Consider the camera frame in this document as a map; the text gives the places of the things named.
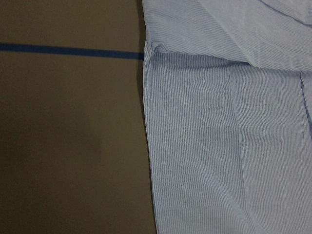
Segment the light blue striped shirt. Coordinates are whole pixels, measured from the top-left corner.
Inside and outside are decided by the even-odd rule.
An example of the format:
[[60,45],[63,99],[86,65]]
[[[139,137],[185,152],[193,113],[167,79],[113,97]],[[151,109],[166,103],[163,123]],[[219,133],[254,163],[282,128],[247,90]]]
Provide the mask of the light blue striped shirt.
[[311,1],[142,5],[157,232],[311,233]]

